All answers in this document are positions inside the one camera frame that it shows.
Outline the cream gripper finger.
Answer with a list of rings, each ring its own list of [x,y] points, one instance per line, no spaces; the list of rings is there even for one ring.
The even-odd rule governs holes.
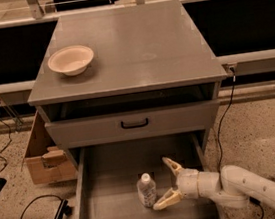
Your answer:
[[[169,159],[168,157],[162,158],[162,161],[172,171],[172,173],[175,177],[178,177],[178,174],[180,173],[180,171],[184,169],[181,166],[181,164],[178,164],[176,161],[173,161],[172,159]]]
[[[182,194],[179,190],[169,189],[154,205],[156,211],[163,210],[169,206],[179,203],[182,200]]]

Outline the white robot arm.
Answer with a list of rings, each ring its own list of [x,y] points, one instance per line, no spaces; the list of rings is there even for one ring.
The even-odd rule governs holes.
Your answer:
[[[208,198],[215,204],[244,208],[252,197],[275,211],[275,182],[236,165],[225,165],[220,172],[200,172],[183,168],[172,159],[163,162],[176,177],[176,189],[170,188],[153,208],[157,211],[183,199]]]

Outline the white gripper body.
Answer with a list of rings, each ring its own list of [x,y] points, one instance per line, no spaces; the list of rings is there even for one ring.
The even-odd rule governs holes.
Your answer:
[[[177,175],[176,184],[184,199],[210,197],[221,190],[220,174],[200,172],[197,169],[183,169]]]

